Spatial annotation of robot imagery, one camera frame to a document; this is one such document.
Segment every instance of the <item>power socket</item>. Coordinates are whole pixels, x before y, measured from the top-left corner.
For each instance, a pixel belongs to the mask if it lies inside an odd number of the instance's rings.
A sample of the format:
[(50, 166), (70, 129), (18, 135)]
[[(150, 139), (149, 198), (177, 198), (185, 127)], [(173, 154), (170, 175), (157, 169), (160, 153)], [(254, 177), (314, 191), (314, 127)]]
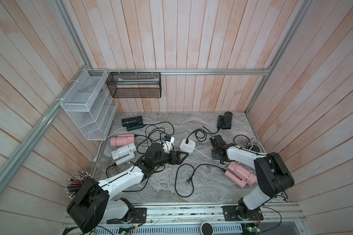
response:
[(188, 140), (188, 144), (186, 144), (186, 140), (187, 139), (182, 140), (182, 143), (180, 143), (179, 148), (182, 152), (187, 152), (191, 154), (196, 147), (196, 143), (192, 140)]

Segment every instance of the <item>marble floor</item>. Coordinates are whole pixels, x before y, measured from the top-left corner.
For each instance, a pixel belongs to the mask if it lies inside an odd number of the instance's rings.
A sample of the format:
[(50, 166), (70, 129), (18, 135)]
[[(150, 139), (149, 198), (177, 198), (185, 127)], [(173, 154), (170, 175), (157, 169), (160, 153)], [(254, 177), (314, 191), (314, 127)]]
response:
[[(179, 145), (181, 141), (186, 138), (193, 130), (202, 128), (202, 126), (207, 127), (212, 132), (217, 131), (217, 119), (218, 115), (223, 115), (222, 113), (118, 113), (115, 115), (113, 120), (113, 124), (109, 133), (113, 133), (113, 131), (122, 127), (121, 119), (126, 117), (133, 117), (142, 115), (143, 121), (146, 124), (154, 124), (162, 121), (169, 121), (174, 125), (175, 133), (173, 137), (175, 138), (174, 147), (175, 150), (179, 150)], [(166, 129), (166, 133), (172, 133), (172, 128), (169, 124), (164, 123), (158, 125), (158, 127), (164, 127)], [(127, 134), (126, 129), (121, 129), (117, 131), (113, 136), (117, 134)], [(145, 128), (133, 130), (130, 133), (135, 134), (145, 134)], [(245, 113), (243, 112), (234, 112), (232, 127), (230, 130), (220, 130), (218, 132), (226, 143), (232, 143), (234, 136), (238, 134), (243, 134), (248, 136), (250, 139), (254, 139), (255, 135), (251, 129), (251, 126), (247, 120)], [(204, 142), (198, 142), (194, 135), (192, 135), (189, 139), (196, 142), (196, 149), (201, 151), (203, 154), (211, 157), (211, 149), (212, 145), (209, 142), (208, 135), (207, 140)], [(154, 138), (158, 139), (159, 134), (154, 134)], [(135, 144), (138, 145), (141, 141), (143, 141), (145, 137), (136, 137)], [(244, 147), (248, 140), (242, 136), (236, 138), (236, 143), (240, 146)], [(111, 151), (115, 150), (114, 147), (111, 147), (109, 141), (106, 141), (103, 144), (104, 151), (103, 155), (100, 158), (97, 166), (97, 173), (95, 176), (96, 180), (106, 179), (106, 168), (113, 163), (111, 158)], [(143, 143), (138, 150), (140, 152), (146, 151), (147, 144)], [(136, 160), (141, 157), (142, 154), (136, 152)], [(223, 168), (227, 168), (228, 165), (222, 165), (218, 161), (211, 160), (197, 151), (194, 151), (190, 154), (183, 163), (189, 163), (192, 166), (196, 167), (199, 164), (208, 163), (214, 164)], [(108, 170), (108, 175), (113, 176), (116, 175), (129, 167), (131, 167), (131, 163), (124, 163), (118, 167), (111, 167)], [(250, 167), (243, 165), (250, 172), (254, 173), (254, 170)], [(140, 192), (135, 193), (125, 193), (122, 192), (114, 197), (114, 200), (125, 197), (131, 203), (165, 203), (165, 202), (214, 202), (214, 203), (236, 203), (238, 200), (248, 194), (253, 188), (257, 185), (257, 182), (252, 185), (246, 185), (244, 188), (240, 188), (234, 182), (232, 182), (228, 177), (226, 177), (223, 172), (211, 166), (201, 166), (196, 171), (193, 178), (193, 185), (195, 187), (194, 193), (187, 198), (180, 197), (176, 194), (174, 189), (175, 184), (175, 175), (178, 169), (178, 165), (166, 165), (165, 170), (160, 173), (155, 173), (149, 179), (148, 184), (145, 189)], [(178, 173), (178, 181), (176, 182), (176, 188), (181, 195), (189, 195), (192, 191), (191, 183), (186, 185), (186, 180), (191, 176), (192, 168), (189, 166), (183, 166), (180, 168)], [(138, 190), (143, 187), (145, 181), (141, 182), (138, 185), (134, 185), (129, 187), (127, 190)]]

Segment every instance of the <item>white wire basket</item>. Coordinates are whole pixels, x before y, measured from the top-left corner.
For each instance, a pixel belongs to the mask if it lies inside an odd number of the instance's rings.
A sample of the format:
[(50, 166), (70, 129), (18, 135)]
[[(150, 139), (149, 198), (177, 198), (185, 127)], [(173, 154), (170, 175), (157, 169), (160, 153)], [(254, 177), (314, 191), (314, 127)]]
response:
[(61, 102), (63, 109), (89, 112), (107, 77), (106, 70), (86, 69), (63, 98)]
[(61, 103), (87, 140), (106, 139), (118, 107), (108, 89), (100, 92), (106, 78), (105, 70), (84, 71)]

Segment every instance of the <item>wire mesh organizer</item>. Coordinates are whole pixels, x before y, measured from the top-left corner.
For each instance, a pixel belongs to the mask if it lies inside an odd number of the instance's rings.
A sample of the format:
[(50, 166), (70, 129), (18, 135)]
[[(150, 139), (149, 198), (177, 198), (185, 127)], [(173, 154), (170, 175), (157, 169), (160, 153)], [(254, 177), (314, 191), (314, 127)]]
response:
[(105, 70), (85, 70), (61, 102), (87, 140), (106, 139), (118, 107), (108, 89), (100, 92), (106, 79)]
[(111, 72), (107, 86), (113, 98), (160, 98), (161, 74), (153, 72)]

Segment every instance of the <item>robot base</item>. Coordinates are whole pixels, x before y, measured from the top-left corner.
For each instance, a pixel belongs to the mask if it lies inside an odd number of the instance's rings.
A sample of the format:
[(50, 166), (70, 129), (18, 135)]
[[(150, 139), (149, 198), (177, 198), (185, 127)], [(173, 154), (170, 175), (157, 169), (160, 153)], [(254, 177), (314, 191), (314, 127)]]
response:
[[(238, 207), (239, 206), (223, 206), (222, 210), (224, 212), (224, 217), (225, 221), (241, 221), (241, 219), (238, 215)], [(249, 213), (246, 216), (248, 220), (263, 220), (263, 214), (260, 210), (260, 208), (257, 208), (255, 210), (249, 211)]]
[[(130, 220), (130, 223), (142, 224), (146, 222), (146, 207), (134, 208), (132, 211), (132, 216), (135, 219), (134, 221)], [(106, 221), (107, 224), (123, 224), (120, 219), (111, 219)]]

